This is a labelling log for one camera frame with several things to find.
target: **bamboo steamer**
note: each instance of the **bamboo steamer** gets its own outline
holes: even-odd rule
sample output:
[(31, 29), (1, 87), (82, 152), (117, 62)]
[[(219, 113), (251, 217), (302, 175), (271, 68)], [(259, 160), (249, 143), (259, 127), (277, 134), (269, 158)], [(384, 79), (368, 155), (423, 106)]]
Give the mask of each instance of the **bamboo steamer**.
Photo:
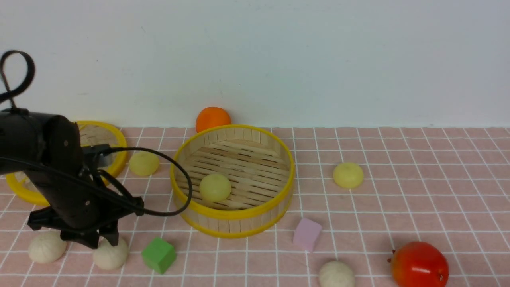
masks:
[[(293, 195), (295, 165), (289, 148), (272, 133), (245, 125), (204, 130), (187, 140), (175, 160), (193, 183), (193, 200), (181, 213), (195, 229), (215, 237), (240, 238), (273, 226), (287, 211)], [(220, 202), (202, 199), (199, 185), (213, 173), (225, 175), (232, 192)], [(172, 165), (173, 201), (184, 205), (188, 183)]]

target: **red tomato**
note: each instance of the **red tomato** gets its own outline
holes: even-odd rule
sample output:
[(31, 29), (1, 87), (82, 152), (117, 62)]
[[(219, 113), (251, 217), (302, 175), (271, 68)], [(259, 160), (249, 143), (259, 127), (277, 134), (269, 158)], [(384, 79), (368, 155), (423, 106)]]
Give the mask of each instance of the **red tomato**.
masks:
[(426, 242), (410, 242), (393, 251), (391, 269), (400, 287), (444, 287), (448, 282), (448, 261)]

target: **yellow rim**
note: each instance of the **yellow rim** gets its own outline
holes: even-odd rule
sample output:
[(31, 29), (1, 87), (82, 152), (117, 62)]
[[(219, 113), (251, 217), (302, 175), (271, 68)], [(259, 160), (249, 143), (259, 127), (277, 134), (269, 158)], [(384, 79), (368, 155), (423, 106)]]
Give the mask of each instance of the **yellow rim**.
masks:
[[(207, 217), (214, 218), (214, 219), (219, 219), (219, 220), (240, 220), (240, 219), (245, 219), (245, 218), (251, 218), (253, 216), (257, 216), (257, 215), (265, 213), (265, 212), (267, 212), (269, 210), (272, 210), (289, 193), (289, 191), (291, 190), (291, 187), (292, 187), (292, 183), (293, 183), (292, 181), (294, 180), (294, 158), (292, 157), (292, 153), (290, 152), (290, 150), (287, 147), (287, 145), (281, 139), (279, 139), (277, 136), (273, 135), (272, 133), (270, 133), (270, 132), (268, 132), (268, 131), (266, 131), (264, 129), (261, 129), (261, 128), (247, 126), (247, 125), (225, 125), (225, 126), (219, 126), (219, 127), (210, 128), (210, 129), (207, 129), (207, 130), (204, 130), (204, 131), (201, 131), (201, 132), (197, 133), (196, 135), (191, 137), (189, 140), (187, 140), (179, 148), (179, 150), (177, 150), (177, 153), (175, 154), (175, 157), (174, 157), (175, 160), (178, 161), (179, 155), (181, 154), (181, 152), (183, 152), (184, 147), (189, 142), (191, 142), (194, 139), (196, 139), (197, 137), (199, 137), (199, 136), (201, 136), (203, 134), (206, 134), (208, 132), (212, 132), (212, 131), (219, 130), (219, 129), (227, 129), (227, 128), (247, 128), (247, 129), (253, 129), (253, 130), (259, 131), (261, 133), (265, 133), (268, 136), (274, 138), (276, 141), (278, 141), (278, 143), (285, 148), (285, 151), (287, 152), (287, 155), (290, 158), (290, 176), (289, 176), (289, 179), (287, 181), (287, 184), (284, 186), (282, 191), (278, 195), (276, 195), (273, 199), (271, 199), (270, 201), (268, 201), (268, 202), (266, 202), (266, 203), (264, 203), (262, 205), (259, 205), (257, 207), (253, 207), (253, 208), (250, 208), (250, 209), (245, 209), (245, 210), (217, 210), (217, 209), (212, 209), (212, 208), (200, 205), (200, 204), (196, 203), (193, 200), (191, 201), (191, 203), (190, 203), (188, 208), (191, 208), (191, 209), (195, 210), (199, 214), (204, 214)], [(173, 192), (175, 193), (175, 195), (182, 202), (186, 202), (188, 195), (185, 194), (179, 188), (179, 186), (177, 185), (177, 181), (175, 179), (175, 176), (173, 175), (174, 174), (174, 170), (175, 170), (175, 166), (172, 165), (170, 167), (170, 181), (172, 183)]]
[(243, 237), (253, 236), (255, 234), (261, 233), (261, 232), (267, 230), (268, 228), (270, 228), (271, 226), (275, 225), (278, 221), (280, 221), (280, 219), (282, 219), (282, 217), (285, 215), (285, 213), (287, 213), (287, 210), (289, 209), (291, 202), (292, 202), (292, 198), (289, 199), (289, 202), (285, 206), (284, 210), (280, 214), (278, 214), (278, 216), (275, 219), (271, 220), (269, 223), (267, 223), (259, 228), (252, 229), (252, 230), (245, 231), (245, 232), (237, 232), (237, 233), (218, 232), (218, 231), (214, 231), (214, 230), (211, 230), (208, 228), (203, 228), (201, 225), (199, 225), (196, 222), (189, 219), (189, 217), (184, 215), (184, 213), (181, 213), (181, 217), (191, 227), (193, 227), (196, 230), (203, 232), (207, 235), (214, 236), (214, 237), (220, 237), (220, 238), (229, 238), (229, 239), (243, 238)]
[[(76, 123), (79, 126), (82, 126), (80, 130), (87, 125), (95, 125), (105, 128), (115, 135), (117, 141), (119, 142), (119, 147), (128, 146), (128, 142), (126, 141), (126, 138), (124, 137), (123, 133), (119, 129), (110, 124), (95, 121), (78, 121)], [(117, 153), (117, 156), (113, 164), (108, 168), (107, 172), (111, 174), (113, 177), (117, 177), (125, 167), (126, 161), (128, 159), (127, 156), (128, 153), (125, 151)], [(44, 196), (41, 193), (33, 192), (23, 186), (24, 180), (18, 181), (14, 174), (7, 174), (6, 179), (7, 184), (10, 186), (13, 192), (16, 195), (18, 195), (21, 199), (35, 205), (49, 206), (48, 201), (46, 200), (46, 198), (44, 198)], [(106, 179), (103, 179), (103, 181), (105, 184), (109, 184), (109, 182)]]

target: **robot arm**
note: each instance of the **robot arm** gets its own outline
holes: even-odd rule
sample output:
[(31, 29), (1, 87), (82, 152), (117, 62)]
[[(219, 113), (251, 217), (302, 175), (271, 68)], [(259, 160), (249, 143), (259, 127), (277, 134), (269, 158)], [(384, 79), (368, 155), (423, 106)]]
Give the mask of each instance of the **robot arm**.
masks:
[[(28, 73), (24, 82), (10, 91), (3, 65), (5, 59), (15, 53), (27, 61)], [(111, 148), (109, 145), (82, 148), (76, 123), (61, 115), (17, 108), (13, 98), (28, 88), (35, 74), (35, 65), (28, 54), (9, 51), (2, 56), (0, 68), (7, 90), (0, 94), (0, 103), (9, 100), (12, 106), (0, 112), (0, 174), (23, 171), (50, 204), (31, 212), (30, 228), (57, 229), (61, 231), (62, 240), (96, 249), (100, 236), (113, 246), (118, 244), (117, 222), (122, 217), (131, 213), (173, 216), (189, 205), (191, 179), (166, 155), (144, 148)], [(174, 212), (147, 210), (142, 198), (132, 197), (115, 178), (98, 169), (112, 153), (125, 150), (153, 152), (175, 164), (188, 179), (190, 193), (186, 204)], [(106, 188), (101, 176), (122, 196)]]

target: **black strap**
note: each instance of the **black strap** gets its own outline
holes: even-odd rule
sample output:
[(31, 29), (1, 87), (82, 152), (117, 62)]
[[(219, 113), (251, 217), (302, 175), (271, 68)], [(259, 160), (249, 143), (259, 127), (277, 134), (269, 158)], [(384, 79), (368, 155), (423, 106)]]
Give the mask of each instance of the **black strap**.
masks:
[[(9, 83), (7, 82), (7, 78), (5, 76), (4, 64), (5, 64), (5, 60), (7, 60), (7, 58), (13, 54), (20, 54), (23, 56), (23, 58), (27, 62), (27, 75), (25, 76), (25, 79), (23, 80), (23, 82), (17, 88), (15, 88), (14, 90), (11, 91), (11, 89), (9, 87)], [(30, 84), (32, 83), (32, 81), (34, 79), (34, 76), (35, 76), (35, 64), (34, 64), (34, 60), (32, 60), (32, 57), (30, 57), (29, 54), (22, 52), (22, 51), (16, 51), (16, 50), (5, 52), (2, 55), (2, 58), (0, 59), (0, 77), (2, 78), (2, 81), (4, 82), (6, 92), (0, 94), (0, 104), (7, 100), (10, 100), (12, 106), (15, 107), (14, 101), (12, 99), (15, 96), (23, 93), (26, 89), (28, 89), (28, 87), (30, 86)]]

